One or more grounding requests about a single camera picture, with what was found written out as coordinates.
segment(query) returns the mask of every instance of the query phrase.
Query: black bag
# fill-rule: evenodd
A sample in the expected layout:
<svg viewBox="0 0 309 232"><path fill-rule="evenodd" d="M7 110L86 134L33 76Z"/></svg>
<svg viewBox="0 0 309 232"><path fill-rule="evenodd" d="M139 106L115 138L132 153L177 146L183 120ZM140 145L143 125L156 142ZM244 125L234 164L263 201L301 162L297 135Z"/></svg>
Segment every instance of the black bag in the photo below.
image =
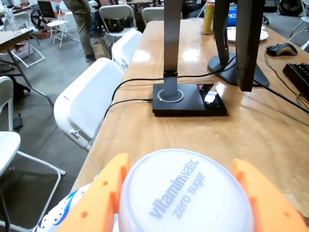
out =
<svg viewBox="0 0 309 232"><path fill-rule="evenodd" d="M114 1L114 0L109 0L110 1L110 5L115 5L118 4L118 0ZM131 18L126 18L126 19L118 19L118 20L114 20L114 19L104 19L107 27L108 27L108 31L109 32L121 32L124 30L124 28L129 28L131 27Z"/></svg>
<svg viewBox="0 0 309 232"><path fill-rule="evenodd" d="M24 90L27 90L28 92L30 92L30 89L26 86L19 84L16 81L15 77L10 76L10 78L13 81L13 86L14 86L14 98L13 98L14 101L17 101L24 96L25 94Z"/></svg>

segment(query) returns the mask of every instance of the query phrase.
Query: vitamin water bottle cap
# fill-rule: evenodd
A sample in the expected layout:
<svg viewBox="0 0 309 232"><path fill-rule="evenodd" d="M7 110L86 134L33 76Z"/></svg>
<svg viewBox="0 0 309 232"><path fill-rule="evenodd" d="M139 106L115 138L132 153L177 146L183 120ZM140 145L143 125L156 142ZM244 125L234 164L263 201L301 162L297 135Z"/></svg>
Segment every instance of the vitamin water bottle cap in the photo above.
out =
<svg viewBox="0 0 309 232"><path fill-rule="evenodd" d="M199 153L166 149L140 159L121 190L120 232L253 232L244 189Z"/></svg>

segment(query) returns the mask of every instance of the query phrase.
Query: chair backrest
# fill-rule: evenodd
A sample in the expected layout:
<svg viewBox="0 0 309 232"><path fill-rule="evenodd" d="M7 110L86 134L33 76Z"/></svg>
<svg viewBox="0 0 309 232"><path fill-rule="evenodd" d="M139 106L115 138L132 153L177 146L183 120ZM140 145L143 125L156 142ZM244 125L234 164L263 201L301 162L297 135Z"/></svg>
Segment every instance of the chair backrest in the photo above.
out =
<svg viewBox="0 0 309 232"><path fill-rule="evenodd" d="M9 106L9 131L13 131L13 81L10 77L0 77L0 113L6 103Z"/></svg>
<svg viewBox="0 0 309 232"><path fill-rule="evenodd" d="M164 7L146 7L141 11L145 25L150 21L164 20Z"/></svg>
<svg viewBox="0 0 309 232"><path fill-rule="evenodd" d="M89 151L89 142L124 74L116 62L100 58L57 98L54 106L56 123L81 148Z"/></svg>
<svg viewBox="0 0 309 232"><path fill-rule="evenodd" d="M112 47L112 57L126 71L133 55L140 43L142 33L137 30L130 30L121 37Z"/></svg>
<svg viewBox="0 0 309 232"><path fill-rule="evenodd" d="M101 6L98 12L100 14L100 17L103 20L103 24L107 32L108 32L108 27L104 19L118 20L118 19L131 17L133 20L133 26L137 29L133 9L128 5L123 4L123 5Z"/></svg>
<svg viewBox="0 0 309 232"><path fill-rule="evenodd" d="M304 16L307 16L308 11L306 11L306 7L309 7L309 0L301 0L301 5L303 7Z"/></svg>
<svg viewBox="0 0 309 232"><path fill-rule="evenodd" d="M30 17L28 15L28 13L26 12L21 12L21 13L17 13L14 14L17 26L19 28L29 28L30 26ZM5 18L4 20L4 30L11 30L11 25L9 23L9 21Z"/></svg>
<svg viewBox="0 0 309 232"><path fill-rule="evenodd" d="M94 8L94 6L98 6L98 3L95 0L90 0L88 4L90 6L91 13L95 13L98 11L96 8Z"/></svg>
<svg viewBox="0 0 309 232"><path fill-rule="evenodd" d="M58 12L58 18L57 20L67 20L67 15L68 15L68 8L67 6L64 4L63 1L61 1L61 3L59 4L59 12Z"/></svg>

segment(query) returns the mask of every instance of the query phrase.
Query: blue container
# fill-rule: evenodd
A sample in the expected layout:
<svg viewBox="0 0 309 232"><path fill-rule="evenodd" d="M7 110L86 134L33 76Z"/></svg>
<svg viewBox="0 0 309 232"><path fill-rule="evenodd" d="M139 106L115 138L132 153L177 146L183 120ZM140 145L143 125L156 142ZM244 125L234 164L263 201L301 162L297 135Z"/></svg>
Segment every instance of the blue container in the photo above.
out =
<svg viewBox="0 0 309 232"><path fill-rule="evenodd" d="M228 12L228 27L236 27L237 8L231 9Z"/></svg>

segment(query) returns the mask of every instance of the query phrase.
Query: khaki pants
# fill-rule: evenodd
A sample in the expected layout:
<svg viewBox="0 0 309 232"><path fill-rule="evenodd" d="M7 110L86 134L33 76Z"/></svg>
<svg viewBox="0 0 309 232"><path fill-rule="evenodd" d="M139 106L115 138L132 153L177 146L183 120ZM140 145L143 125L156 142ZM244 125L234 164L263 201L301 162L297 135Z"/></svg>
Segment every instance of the khaki pants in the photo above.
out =
<svg viewBox="0 0 309 232"><path fill-rule="evenodd" d="M81 44L85 55L93 54L89 31L91 27L91 11L87 0L64 0L67 8L73 12Z"/></svg>

